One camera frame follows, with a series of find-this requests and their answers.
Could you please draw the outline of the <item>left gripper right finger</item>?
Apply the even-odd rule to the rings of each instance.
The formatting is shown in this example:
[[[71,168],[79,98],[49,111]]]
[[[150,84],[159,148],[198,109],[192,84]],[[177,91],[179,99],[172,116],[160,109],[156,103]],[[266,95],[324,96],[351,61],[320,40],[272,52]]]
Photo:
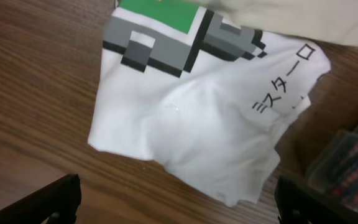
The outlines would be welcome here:
[[[280,224],[358,224],[358,213],[305,184],[280,176],[275,188]]]

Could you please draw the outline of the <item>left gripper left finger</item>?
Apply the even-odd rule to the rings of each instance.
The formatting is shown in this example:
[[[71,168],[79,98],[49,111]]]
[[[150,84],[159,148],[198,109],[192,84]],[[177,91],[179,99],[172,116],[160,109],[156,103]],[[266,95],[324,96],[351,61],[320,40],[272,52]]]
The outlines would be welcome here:
[[[68,174],[1,209],[0,224],[43,222],[74,224],[80,204],[79,175]]]

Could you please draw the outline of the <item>white printed t-shirt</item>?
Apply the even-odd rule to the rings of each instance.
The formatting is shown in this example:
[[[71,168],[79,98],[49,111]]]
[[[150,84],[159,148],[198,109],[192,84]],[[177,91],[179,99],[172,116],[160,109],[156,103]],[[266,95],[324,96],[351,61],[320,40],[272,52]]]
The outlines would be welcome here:
[[[120,1],[103,32],[88,144],[234,206],[256,203],[275,146],[330,71],[313,42],[184,1]]]

